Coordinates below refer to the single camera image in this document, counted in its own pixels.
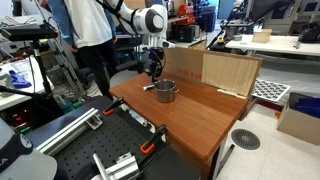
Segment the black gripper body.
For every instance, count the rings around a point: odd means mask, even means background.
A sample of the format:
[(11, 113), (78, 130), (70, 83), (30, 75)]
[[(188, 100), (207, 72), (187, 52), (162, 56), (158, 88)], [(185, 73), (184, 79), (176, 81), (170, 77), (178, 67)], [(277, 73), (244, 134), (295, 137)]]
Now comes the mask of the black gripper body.
[(164, 64), (164, 49), (160, 47), (144, 48), (142, 56), (137, 60), (137, 72), (146, 73), (155, 83), (162, 74)]

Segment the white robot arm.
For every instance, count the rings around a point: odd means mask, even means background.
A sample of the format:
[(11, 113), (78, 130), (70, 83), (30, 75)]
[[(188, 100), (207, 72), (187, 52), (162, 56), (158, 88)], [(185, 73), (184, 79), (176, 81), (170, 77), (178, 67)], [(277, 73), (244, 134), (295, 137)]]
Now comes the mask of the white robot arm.
[(157, 50), (174, 48), (175, 44), (167, 40), (168, 12), (160, 4), (135, 10), (126, 6), (124, 0), (95, 0), (108, 12), (112, 13), (120, 23), (120, 27), (131, 35), (146, 35), (148, 37), (149, 52), (155, 57), (151, 69), (147, 72), (156, 82), (161, 76), (163, 65)]

